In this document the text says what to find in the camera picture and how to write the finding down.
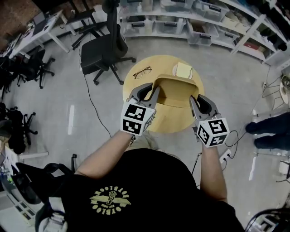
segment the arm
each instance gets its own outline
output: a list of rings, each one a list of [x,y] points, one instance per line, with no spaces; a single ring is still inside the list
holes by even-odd
[[[118,131],[98,150],[87,157],[75,174],[84,175],[93,179],[102,178],[118,163],[131,139],[131,134]]]
[[[227,188],[217,147],[203,145],[200,189],[213,199],[227,202]]]

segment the yellow printed logo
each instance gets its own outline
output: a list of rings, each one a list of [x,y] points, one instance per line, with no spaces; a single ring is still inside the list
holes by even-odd
[[[96,196],[91,197],[92,208],[97,210],[97,213],[111,215],[115,214],[116,211],[120,212],[121,207],[131,205],[127,200],[129,195],[127,191],[123,191],[123,188],[110,186],[96,191]]]

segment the black t-shirt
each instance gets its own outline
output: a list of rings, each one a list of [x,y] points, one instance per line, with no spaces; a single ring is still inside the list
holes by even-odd
[[[73,175],[58,194],[68,231],[244,231],[234,208],[197,189],[184,163],[150,149],[125,152],[102,179]]]

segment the white plate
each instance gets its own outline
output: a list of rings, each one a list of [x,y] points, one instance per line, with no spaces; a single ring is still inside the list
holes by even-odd
[[[172,74],[173,76],[176,76],[176,69],[177,69],[177,64],[173,67],[172,69]],[[193,72],[192,72],[192,69],[190,70],[190,75],[189,75],[189,79],[192,78],[192,75],[193,75]]]

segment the round wooden table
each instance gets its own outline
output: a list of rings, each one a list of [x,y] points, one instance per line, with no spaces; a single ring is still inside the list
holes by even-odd
[[[172,69],[178,62],[188,64],[182,59],[168,55],[151,56],[139,61],[133,68],[131,68],[126,76],[123,86],[123,100],[125,101],[129,97],[134,88],[145,83],[153,83],[160,74],[173,75]],[[133,75],[148,66],[151,66],[152,71],[148,74],[143,74],[139,79],[135,79]],[[203,83],[200,76],[194,68],[192,68],[192,71],[192,79],[199,87],[199,93],[204,95]],[[148,127],[149,131],[174,133],[182,131],[195,121],[190,108],[178,108],[157,103],[155,109],[155,119]]]

